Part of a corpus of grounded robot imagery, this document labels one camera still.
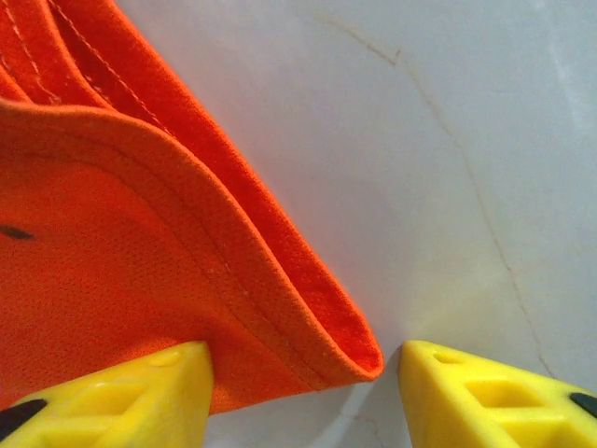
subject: yellow plastic object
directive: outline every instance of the yellow plastic object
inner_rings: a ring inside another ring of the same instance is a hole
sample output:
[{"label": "yellow plastic object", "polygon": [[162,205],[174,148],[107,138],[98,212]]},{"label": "yellow plastic object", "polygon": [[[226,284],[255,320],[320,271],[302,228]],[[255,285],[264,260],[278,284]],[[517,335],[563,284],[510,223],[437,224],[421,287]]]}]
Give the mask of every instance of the yellow plastic object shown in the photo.
[{"label": "yellow plastic object", "polygon": [[590,392],[436,345],[409,341],[398,368],[413,448],[596,448]]},{"label": "yellow plastic object", "polygon": [[48,405],[0,447],[200,447],[213,382],[207,344],[183,343],[20,400]]}]

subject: crack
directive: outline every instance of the crack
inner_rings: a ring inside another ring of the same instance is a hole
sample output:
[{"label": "crack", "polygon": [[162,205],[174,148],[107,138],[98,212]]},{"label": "crack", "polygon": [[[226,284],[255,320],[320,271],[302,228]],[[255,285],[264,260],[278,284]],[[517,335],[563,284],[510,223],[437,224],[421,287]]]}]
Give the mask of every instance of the crack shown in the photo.
[{"label": "crack", "polygon": [[368,49],[372,53],[376,54],[377,56],[382,58],[384,61],[386,61],[393,67],[396,67],[396,64],[398,63],[398,56],[400,56],[401,49],[398,49],[398,51],[395,54],[388,54],[385,51],[383,51],[382,49],[380,49],[379,47],[370,43],[360,33],[358,33],[356,30],[354,30],[353,28],[348,26],[346,23],[342,23],[341,21],[337,21],[336,19],[332,19],[332,18],[329,18],[326,16],[318,16],[318,19],[320,21],[322,21],[323,23],[331,26],[332,28],[335,28],[336,30],[340,31],[344,35],[348,35],[350,38],[352,38],[353,40],[355,40],[356,42],[358,42],[359,44],[364,46],[366,49]]},{"label": "crack", "polygon": [[506,253],[504,252],[504,248],[502,247],[501,243],[499,242],[499,239],[497,237],[497,234],[495,232],[495,229],[493,228],[493,224],[492,221],[490,219],[489,216],[489,212],[487,210],[487,207],[485,206],[485,203],[483,201],[483,198],[481,196],[480,190],[479,190],[479,184],[477,182],[476,176],[475,176],[475,172],[473,170],[472,164],[466,154],[465,148],[463,147],[463,145],[460,143],[459,139],[456,137],[455,133],[452,131],[452,129],[448,126],[448,123],[446,122],[446,120],[443,118],[443,115],[441,113],[441,111],[439,110],[439,108],[437,107],[437,105],[435,104],[435,102],[432,101],[431,97],[429,96],[429,94],[427,93],[426,89],[424,88],[423,83],[421,82],[421,80],[419,79],[419,77],[417,76],[416,72],[409,66],[409,64],[406,62],[406,60],[403,59],[403,64],[407,70],[407,72],[409,73],[410,78],[412,79],[412,81],[414,82],[417,90],[419,91],[419,93],[421,94],[421,96],[423,97],[424,102],[427,104],[427,106],[429,107],[429,109],[431,110],[431,114],[433,115],[434,119],[437,121],[437,123],[439,123],[439,125],[441,126],[441,129],[444,131],[444,133],[452,140],[453,144],[456,146],[456,148],[458,149],[458,152],[460,154],[460,156],[462,157],[464,163],[465,163],[465,169],[466,169],[466,173],[471,181],[471,184],[473,186],[473,190],[475,191],[475,197],[477,199],[477,203],[479,205],[479,209],[481,211],[481,214],[483,216],[483,221],[485,222],[485,225],[487,226],[489,233],[492,237],[493,240],[493,244],[495,245],[495,248],[497,249],[497,253],[498,256],[500,258],[500,261],[502,262],[502,264],[504,265],[504,268],[507,271],[507,274],[510,278],[510,282],[512,284],[512,287],[514,289],[514,295],[516,297],[516,302],[518,304],[518,307],[520,308],[522,315],[524,316],[524,320],[526,321],[530,331],[531,331],[531,335],[533,337],[533,340],[535,342],[535,349],[537,352],[537,359],[539,360],[539,362],[541,363],[541,365],[543,366],[543,368],[546,370],[546,372],[552,377],[555,378],[555,374],[552,371],[551,367],[548,365],[544,353],[543,353],[543,344],[541,343],[541,340],[539,339],[539,334],[535,328],[535,326],[533,325],[533,320],[531,318],[531,313],[529,312],[529,309],[526,305],[526,303],[524,302],[524,298],[522,295],[522,291],[521,288],[519,286],[518,283],[518,279],[517,279],[517,275],[514,273],[514,270],[512,269],[512,267],[510,266],[510,264],[507,261],[507,257],[506,257]]},{"label": "crack", "polygon": [[373,429],[373,437],[380,445],[380,448],[387,448],[385,443],[383,443],[382,437],[380,436],[380,425],[377,423],[377,420],[371,417],[365,417],[364,415],[352,415],[347,413],[340,413],[343,417],[352,418],[356,422],[364,422],[371,425]]}]

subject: white surface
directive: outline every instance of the white surface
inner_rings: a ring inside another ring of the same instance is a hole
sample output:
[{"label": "white surface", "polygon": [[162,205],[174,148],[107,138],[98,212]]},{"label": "white surface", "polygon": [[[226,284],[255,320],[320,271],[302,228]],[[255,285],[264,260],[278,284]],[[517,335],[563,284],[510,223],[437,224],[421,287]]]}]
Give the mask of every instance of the white surface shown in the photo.
[{"label": "white surface", "polygon": [[[352,293],[597,390],[597,3],[119,0]],[[206,447],[409,446],[375,385],[209,420]]]}]

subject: orange fabric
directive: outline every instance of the orange fabric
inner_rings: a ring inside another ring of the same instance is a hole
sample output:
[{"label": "orange fabric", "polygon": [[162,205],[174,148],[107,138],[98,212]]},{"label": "orange fabric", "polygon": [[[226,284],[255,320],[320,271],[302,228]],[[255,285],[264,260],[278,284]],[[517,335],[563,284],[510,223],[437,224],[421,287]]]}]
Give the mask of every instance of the orange fabric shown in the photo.
[{"label": "orange fabric", "polygon": [[380,374],[364,317],[110,1],[0,2],[4,404],[189,340],[214,413]]}]

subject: white wall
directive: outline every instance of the white wall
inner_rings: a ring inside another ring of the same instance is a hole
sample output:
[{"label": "white wall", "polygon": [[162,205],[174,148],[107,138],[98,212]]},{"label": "white wall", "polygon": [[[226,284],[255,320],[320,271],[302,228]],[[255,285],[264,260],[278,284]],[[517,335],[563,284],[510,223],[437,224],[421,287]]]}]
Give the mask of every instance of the white wall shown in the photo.
[{"label": "white wall", "polygon": [[597,390],[596,2],[118,2],[392,357],[213,417],[207,447],[409,446],[411,338]]}]

